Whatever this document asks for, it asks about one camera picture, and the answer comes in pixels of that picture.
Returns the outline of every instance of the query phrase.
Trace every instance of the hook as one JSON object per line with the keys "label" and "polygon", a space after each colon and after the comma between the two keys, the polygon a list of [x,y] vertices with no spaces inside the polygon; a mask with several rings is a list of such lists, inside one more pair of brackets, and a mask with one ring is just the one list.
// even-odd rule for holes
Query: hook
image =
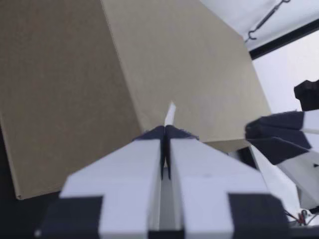
{"label": "hook", "polygon": [[273,7],[273,9],[271,9],[271,11],[257,24],[257,26],[255,27],[254,30],[250,30],[248,32],[248,39],[245,40],[245,42],[249,41],[249,40],[257,40],[256,37],[252,37],[251,33],[256,32],[259,28],[261,28],[266,21],[268,21],[270,19],[270,17],[279,9],[279,7],[281,6],[281,4],[283,3],[289,3],[291,0],[282,0],[279,4],[277,4],[276,6]]}

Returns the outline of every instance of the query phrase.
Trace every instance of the black frame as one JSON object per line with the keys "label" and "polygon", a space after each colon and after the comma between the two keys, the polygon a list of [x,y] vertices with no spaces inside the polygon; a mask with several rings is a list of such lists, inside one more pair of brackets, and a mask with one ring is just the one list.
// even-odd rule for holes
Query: black frame
{"label": "black frame", "polygon": [[319,30],[319,19],[308,23],[292,32],[287,33],[265,45],[257,47],[256,49],[251,50],[250,56],[253,60],[266,55],[274,50],[277,50],[291,42],[294,42],[304,36],[307,36],[315,31]]}

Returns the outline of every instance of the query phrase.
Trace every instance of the cardboard box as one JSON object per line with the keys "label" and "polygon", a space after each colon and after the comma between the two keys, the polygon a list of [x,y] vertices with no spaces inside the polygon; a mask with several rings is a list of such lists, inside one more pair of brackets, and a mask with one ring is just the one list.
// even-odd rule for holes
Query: cardboard box
{"label": "cardboard box", "polygon": [[224,151],[270,113],[242,38],[199,1],[101,2],[1,4],[0,123],[19,199],[163,124],[171,101],[175,126]]}

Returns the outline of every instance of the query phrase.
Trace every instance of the cardboard panel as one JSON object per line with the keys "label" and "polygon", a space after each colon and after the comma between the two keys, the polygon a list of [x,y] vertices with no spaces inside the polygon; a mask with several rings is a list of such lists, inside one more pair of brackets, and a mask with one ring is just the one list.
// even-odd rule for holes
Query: cardboard panel
{"label": "cardboard panel", "polygon": [[205,142],[243,139],[270,113],[243,39],[200,1],[102,3],[142,129],[171,100],[176,127]]}
{"label": "cardboard panel", "polygon": [[141,133],[98,0],[0,4],[0,112],[16,195],[66,176]]}

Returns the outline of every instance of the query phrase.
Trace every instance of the white ceiling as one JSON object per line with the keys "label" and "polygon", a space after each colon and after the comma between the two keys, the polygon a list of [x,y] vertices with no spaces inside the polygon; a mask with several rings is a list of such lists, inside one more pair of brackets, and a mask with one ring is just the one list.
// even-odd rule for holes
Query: white ceiling
{"label": "white ceiling", "polygon": [[[201,0],[235,31],[247,39],[253,29],[280,0]],[[291,0],[255,34],[258,39],[246,43],[249,50],[266,44],[319,18],[319,0]]]}

